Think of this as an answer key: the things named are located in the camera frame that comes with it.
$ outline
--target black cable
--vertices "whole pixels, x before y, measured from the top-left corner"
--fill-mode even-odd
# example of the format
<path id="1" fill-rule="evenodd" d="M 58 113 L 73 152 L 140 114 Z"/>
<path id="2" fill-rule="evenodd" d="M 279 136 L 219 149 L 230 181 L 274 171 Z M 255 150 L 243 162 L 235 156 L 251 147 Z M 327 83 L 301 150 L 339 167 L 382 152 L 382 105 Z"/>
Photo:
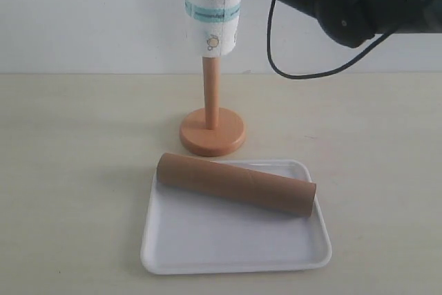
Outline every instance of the black cable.
<path id="1" fill-rule="evenodd" d="M 410 15 L 406 17 L 401 22 L 397 23 L 393 27 L 391 27 L 387 32 L 385 32 L 383 35 L 381 35 L 377 40 L 373 41 L 368 47 L 366 47 L 361 53 L 359 53 L 355 58 L 347 62 L 346 64 L 343 64 L 341 67 L 338 67 L 333 70 L 328 70 L 327 72 L 323 73 L 316 73 L 316 74 L 307 74 L 307 75 L 290 75 L 287 73 L 284 73 L 281 71 L 273 62 L 272 56 L 271 56 L 271 24 L 273 21 L 273 12 L 275 10 L 275 4 L 277 0 L 271 0 L 270 5 L 270 11 L 269 11 L 269 19 L 267 20 L 267 58 L 269 60 L 270 66 L 273 68 L 273 70 L 281 75 L 282 77 L 285 77 L 286 79 L 318 79 L 321 77 L 327 77 L 332 76 L 338 73 L 343 72 L 344 70 L 347 70 L 348 68 L 352 67 L 354 64 L 359 62 L 362 58 L 364 58 L 366 55 L 368 55 L 370 52 L 375 49 L 375 47 L 379 46 L 382 42 L 384 42 L 388 37 L 393 35 L 395 32 L 398 31 L 398 29 L 405 23 L 414 21 L 419 13 L 414 13 L 413 15 Z M 429 6 L 434 0 L 422 0 L 421 2 L 421 8 L 424 9 L 427 6 Z"/>

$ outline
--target paper towel tube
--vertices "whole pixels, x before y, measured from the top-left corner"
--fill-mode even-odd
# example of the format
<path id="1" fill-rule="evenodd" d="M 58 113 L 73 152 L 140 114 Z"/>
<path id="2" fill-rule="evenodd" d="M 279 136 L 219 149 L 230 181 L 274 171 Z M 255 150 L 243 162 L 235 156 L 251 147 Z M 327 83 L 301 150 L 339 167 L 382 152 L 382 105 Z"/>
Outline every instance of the paper towel tube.
<path id="1" fill-rule="evenodd" d="M 197 158 L 165 153 L 157 166 L 162 184 L 236 202 L 310 217 L 316 184 Z"/>

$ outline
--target round wooden base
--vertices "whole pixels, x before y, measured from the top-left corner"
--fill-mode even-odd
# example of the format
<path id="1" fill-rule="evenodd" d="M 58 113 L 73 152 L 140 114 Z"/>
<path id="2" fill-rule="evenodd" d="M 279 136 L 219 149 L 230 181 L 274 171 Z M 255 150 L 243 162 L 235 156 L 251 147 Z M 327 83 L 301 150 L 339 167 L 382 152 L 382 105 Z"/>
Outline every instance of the round wooden base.
<path id="1" fill-rule="evenodd" d="M 245 125 L 233 111 L 220 108 L 216 129 L 206 129 L 204 109 L 189 114 L 180 127 L 180 139 L 190 152 L 202 157 L 219 157 L 239 149 L 246 139 Z"/>

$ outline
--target paper towel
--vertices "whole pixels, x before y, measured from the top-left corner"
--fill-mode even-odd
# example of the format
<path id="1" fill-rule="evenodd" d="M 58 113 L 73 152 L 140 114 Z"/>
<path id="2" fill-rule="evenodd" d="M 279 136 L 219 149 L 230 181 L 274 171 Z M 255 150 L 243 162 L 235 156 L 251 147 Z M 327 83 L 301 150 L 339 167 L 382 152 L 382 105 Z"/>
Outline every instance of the paper towel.
<path id="1" fill-rule="evenodd" d="M 220 57 L 236 45 L 241 0 L 185 0 L 186 38 L 198 55 Z"/>

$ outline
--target white tray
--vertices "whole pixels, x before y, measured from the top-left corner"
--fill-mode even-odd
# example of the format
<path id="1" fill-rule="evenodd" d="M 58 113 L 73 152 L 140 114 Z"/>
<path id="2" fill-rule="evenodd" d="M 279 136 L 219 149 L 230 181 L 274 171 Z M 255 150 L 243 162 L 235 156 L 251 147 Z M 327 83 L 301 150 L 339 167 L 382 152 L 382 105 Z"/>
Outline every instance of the white tray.
<path id="1" fill-rule="evenodd" d="M 224 162 L 311 181 L 293 160 Z M 315 198 L 310 218 L 175 189 L 153 178 L 141 259 L 154 274 L 215 274 L 315 269 L 332 246 Z"/>

